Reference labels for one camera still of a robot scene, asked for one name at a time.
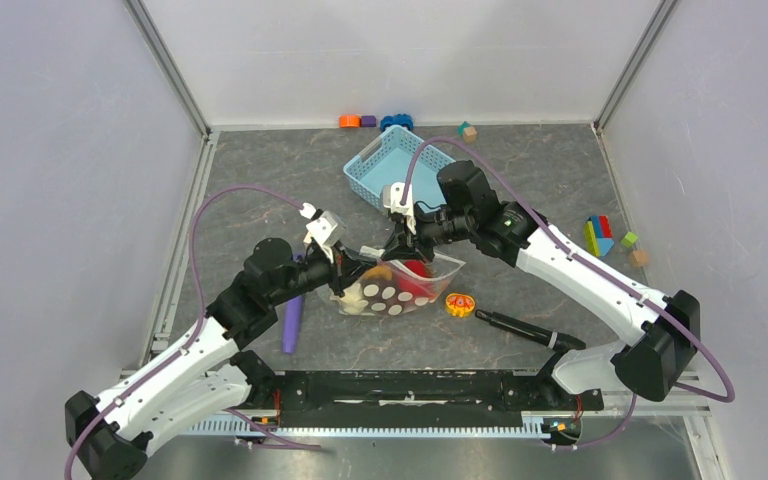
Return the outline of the light blue plastic basket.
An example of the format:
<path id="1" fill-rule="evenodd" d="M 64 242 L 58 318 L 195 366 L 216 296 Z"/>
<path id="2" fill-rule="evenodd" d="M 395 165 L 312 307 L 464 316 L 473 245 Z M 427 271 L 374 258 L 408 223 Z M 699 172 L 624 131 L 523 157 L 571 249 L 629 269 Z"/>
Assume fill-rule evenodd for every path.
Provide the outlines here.
<path id="1" fill-rule="evenodd" d="M 405 180 L 413 154 L 422 142 L 423 139 L 404 127 L 388 128 L 344 165 L 343 173 L 350 189 L 375 209 L 381 209 L 383 188 Z M 445 203 L 437 173 L 454 162 L 434 146 L 422 151 L 414 166 L 411 186 L 414 200 L 422 202 L 425 211 L 433 211 Z"/>

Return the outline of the orange toy croissant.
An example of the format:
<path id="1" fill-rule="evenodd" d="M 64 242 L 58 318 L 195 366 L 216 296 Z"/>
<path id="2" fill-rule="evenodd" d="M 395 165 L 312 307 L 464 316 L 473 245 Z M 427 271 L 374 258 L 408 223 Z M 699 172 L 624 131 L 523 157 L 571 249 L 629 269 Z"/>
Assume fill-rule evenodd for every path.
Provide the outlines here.
<path id="1" fill-rule="evenodd" d="M 362 281 L 386 281 L 393 279 L 393 269 L 387 264 L 379 264 L 367 270 L 360 279 Z"/>

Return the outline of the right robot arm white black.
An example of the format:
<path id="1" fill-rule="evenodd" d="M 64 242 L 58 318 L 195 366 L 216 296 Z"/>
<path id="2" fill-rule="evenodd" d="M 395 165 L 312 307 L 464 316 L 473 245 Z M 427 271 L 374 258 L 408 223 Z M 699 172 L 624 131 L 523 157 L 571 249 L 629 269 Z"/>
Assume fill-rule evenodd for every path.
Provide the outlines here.
<path id="1" fill-rule="evenodd" d="M 537 382 L 545 405 L 562 408 L 579 393 L 607 386 L 660 402 L 678 385 L 698 351 L 688 338 L 700 333 L 700 304 L 692 294 L 679 290 L 669 296 L 617 272 L 542 215 L 499 200 L 470 161 L 444 167 L 437 182 L 445 202 L 433 212 L 404 200 L 402 182 L 382 189 L 382 208 L 395 223 L 384 259 L 429 261 L 436 246 L 469 241 L 484 255 L 553 285 L 618 338 L 551 361 L 549 374 Z"/>

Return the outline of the red toy tomato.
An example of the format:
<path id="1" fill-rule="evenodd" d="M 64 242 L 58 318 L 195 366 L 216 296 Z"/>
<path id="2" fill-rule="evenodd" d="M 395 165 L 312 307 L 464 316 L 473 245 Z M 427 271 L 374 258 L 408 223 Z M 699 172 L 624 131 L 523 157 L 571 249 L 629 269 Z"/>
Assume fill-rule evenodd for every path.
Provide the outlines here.
<path id="1" fill-rule="evenodd" d="M 428 279 L 433 277 L 432 271 L 429 269 L 428 265 L 422 261 L 405 260 L 403 264 L 409 271 L 411 271 L 419 278 Z"/>

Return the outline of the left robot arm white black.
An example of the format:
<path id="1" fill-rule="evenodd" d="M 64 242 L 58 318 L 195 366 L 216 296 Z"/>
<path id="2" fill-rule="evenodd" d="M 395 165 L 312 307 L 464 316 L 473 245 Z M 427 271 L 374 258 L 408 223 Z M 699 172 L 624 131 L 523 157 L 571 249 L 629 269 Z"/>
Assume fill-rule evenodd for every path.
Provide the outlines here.
<path id="1" fill-rule="evenodd" d="M 341 294 L 377 263 L 342 244 L 312 244 L 297 257 L 282 239 L 260 241 L 232 284 L 177 341 L 115 386 L 67 400 L 65 478 L 81 463 L 94 479 L 131 479 L 202 419 L 244 402 L 266 405 L 274 381 L 244 349 L 276 323 L 277 306 L 323 285 Z"/>

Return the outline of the clear dotted zip top bag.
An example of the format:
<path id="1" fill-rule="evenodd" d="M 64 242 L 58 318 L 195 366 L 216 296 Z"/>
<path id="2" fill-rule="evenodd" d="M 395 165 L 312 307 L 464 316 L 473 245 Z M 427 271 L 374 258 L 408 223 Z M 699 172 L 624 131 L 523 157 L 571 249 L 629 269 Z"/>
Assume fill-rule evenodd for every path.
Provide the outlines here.
<path id="1" fill-rule="evenodd" d="M 403 264 L 405 260 L 383 262 L 382 249 L 363 246 L 361 253 L 378 259 L 379 264 L 387 264 L 393 269 L 393 279 L 386 281 L 362 281 L 354 285 L 363 289 L 369 301 L 362 315 L 347 316 L 399 316 L 411 313 L 417 309 L 433 304 L 449 287 L 451 281 L 465 266 L 466 262 L 445 254 L 437 254 L 433 261 L 426 263 L 432 271 L 432 278 L 419 278 Z M 329 297 L 332 294 L 328 287 L 319 291 L 320 297 L 333 304 Z"/>

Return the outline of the white toy egg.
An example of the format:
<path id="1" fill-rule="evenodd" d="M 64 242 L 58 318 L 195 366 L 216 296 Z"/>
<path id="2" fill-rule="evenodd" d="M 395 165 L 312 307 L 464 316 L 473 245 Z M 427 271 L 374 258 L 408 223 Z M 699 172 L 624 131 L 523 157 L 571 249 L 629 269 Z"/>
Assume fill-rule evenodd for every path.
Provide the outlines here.
<path id="1" fill-rule="evenodd" d="M 363 289 L 357 285 L 345 289 L 342 296 L 332 293 L 329 299 L 337 305 L 339 312 L 343 315 L 362 315 L 369 305 Z"/>

